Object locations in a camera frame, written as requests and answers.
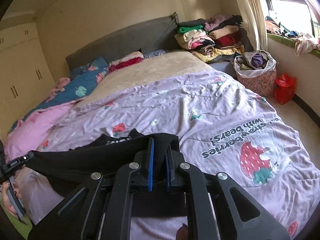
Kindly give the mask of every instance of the laundry basket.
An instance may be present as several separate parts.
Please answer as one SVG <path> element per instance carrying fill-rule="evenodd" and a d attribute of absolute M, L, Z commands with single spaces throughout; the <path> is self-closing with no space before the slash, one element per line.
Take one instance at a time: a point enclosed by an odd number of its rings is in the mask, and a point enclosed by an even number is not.
<path fill-rule="evenodd" d="M 263 51 L 268 56 L 268 61 L 264 69 L 241 70 L 240 62 L 242 56 L 237 56 L 234 60 L 234 69 L 238 81 L 253 92 L 262 97 L 272 96 L 275 90 L 275 81 L 277 78 L 276 61 L 270 53 Z"/>

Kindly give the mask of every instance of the window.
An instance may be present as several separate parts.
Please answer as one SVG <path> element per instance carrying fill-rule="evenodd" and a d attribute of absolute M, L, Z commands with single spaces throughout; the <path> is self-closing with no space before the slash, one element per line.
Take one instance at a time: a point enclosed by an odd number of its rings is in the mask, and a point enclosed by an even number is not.
<path fill-rule="evenodd" d="M 280 22 L 287 31 L 320 36 L 320 24 L 305 0 L 260 0 L 260 2 L 264 16 L 277 15 L 277 22 Z"/>

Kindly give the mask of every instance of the red plastic bag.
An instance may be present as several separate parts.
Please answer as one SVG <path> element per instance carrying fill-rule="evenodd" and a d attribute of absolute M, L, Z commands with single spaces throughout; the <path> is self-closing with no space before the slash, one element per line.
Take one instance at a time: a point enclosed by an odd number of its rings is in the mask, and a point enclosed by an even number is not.
<path fill-rule="evenodd" d="M 278 88 L 275 90 L 275 98 L 279 104 L 288 103 L 294 96 L 296 91 L 296 78 L 289 77 L 286 73 L 276 78 Z"/>

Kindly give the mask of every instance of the blue strip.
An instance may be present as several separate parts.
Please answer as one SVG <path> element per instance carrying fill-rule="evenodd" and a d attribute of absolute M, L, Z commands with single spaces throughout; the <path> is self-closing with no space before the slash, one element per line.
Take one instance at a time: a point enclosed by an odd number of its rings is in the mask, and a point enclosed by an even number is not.
<path fill-rule="evenodd" d="M 152 186 L 153 186 L 153 150 L 154 148 L 155 148 L 155 141 L 154 139 L 152 139 L 151 156 L 150 156 L 149 173 L 148 173 L 149 191 L 152 191 Z"/>
<path fill-rule="evenodd" d="M 166 160 L 166 164 L 167 164 L 167 190 L 170 191 L 171 177 L 170 177 L 170 166 L 169 166 L 168 152 L 166 152 L 166 154 L 165 154 L 165 160 Z"/>

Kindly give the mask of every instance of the metal screw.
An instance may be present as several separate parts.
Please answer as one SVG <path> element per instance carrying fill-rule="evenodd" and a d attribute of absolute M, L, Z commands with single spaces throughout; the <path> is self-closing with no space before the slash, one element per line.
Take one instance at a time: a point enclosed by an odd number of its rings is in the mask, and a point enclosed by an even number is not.
<path fill-rule="evenodd" d="M 187 170 L 190 168 L 190 164 L 189 163 L 181 163 L 180 164 L 180 168 Z"/>
<path fill-rule="evenodd" d="M 219 178 L 219 179 L 222 179 L 222 180 L 225 180 L 225 179 L 228 178 L 228 175 L 225 174 L 224 172 L 220 172 L 220 173 L 218 174 L 218 178 Z"/>
<path fill-rule="evenodd" d="M 129 164 L 129 167 L 130 167 L 131 169 L 135 170 L 135 169 L 139 168 L 139 163 L 130 163 L 130 164 Z"/>
<path fill-rule="evenodd" d="M 100 172 L 94 172 L 91 174 L 91 179 L 96 180 L 96 179 L 100 179 L 100 178 L 101 178 Z"/>

